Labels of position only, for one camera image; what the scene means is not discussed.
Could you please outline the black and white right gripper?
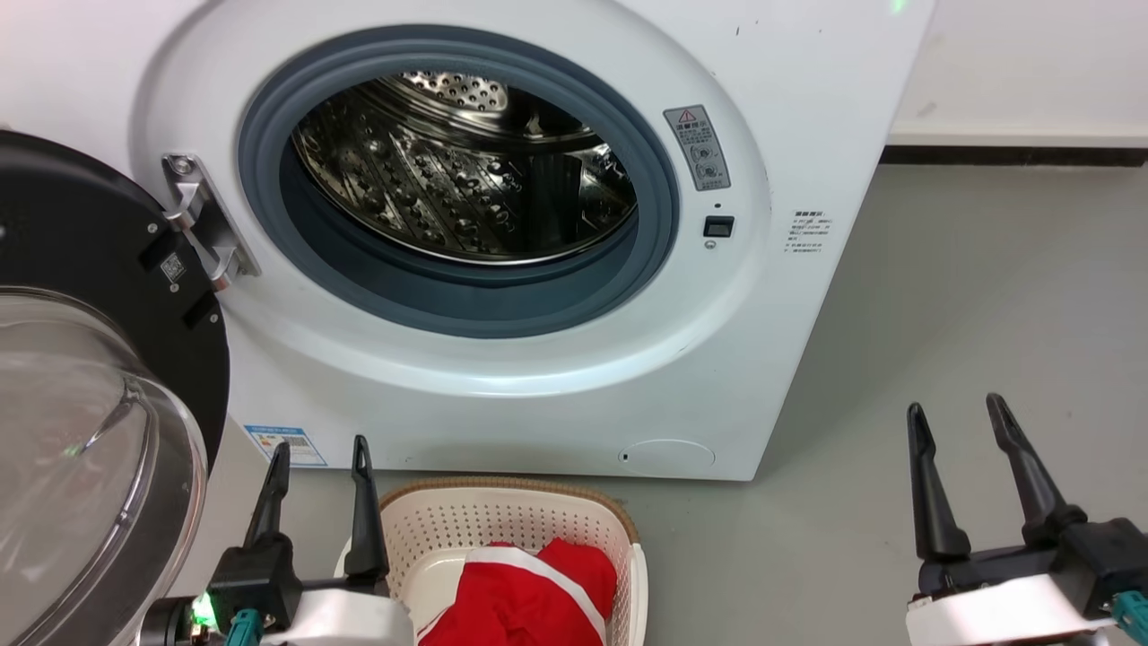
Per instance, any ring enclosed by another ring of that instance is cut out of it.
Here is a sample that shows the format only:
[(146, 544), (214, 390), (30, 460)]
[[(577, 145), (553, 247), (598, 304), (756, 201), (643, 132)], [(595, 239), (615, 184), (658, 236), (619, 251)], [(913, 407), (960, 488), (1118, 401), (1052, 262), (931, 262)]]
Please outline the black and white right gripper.
[(914, 645), (1070, 641), (1118, 628), (1145, 643), (1145, 532), (1131, 520), (1091, 522), (1066, 503), (1000, 394), (988, 422), (1021, 499), (1025, 547), (975, 560), (936, 469), (934, 435), (920, 402), (907, 408), (916, 555), (943, 568), (944, 584), (908, 606)]

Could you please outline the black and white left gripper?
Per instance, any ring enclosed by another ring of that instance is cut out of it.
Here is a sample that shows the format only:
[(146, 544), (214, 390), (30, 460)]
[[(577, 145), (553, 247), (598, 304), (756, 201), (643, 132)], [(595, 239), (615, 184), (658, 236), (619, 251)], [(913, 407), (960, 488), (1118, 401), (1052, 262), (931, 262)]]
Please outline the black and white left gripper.
[(290, 444), (272, 451), (242, 547), (227, 548), (205, 586), (225, 645), (413, 645), (413, 618), (386, 585), (389, 563), (378, 515), (369, 439), (352, 442), (352, 532), (342, 576), (303, 581), (280, 530), (290, 491)]

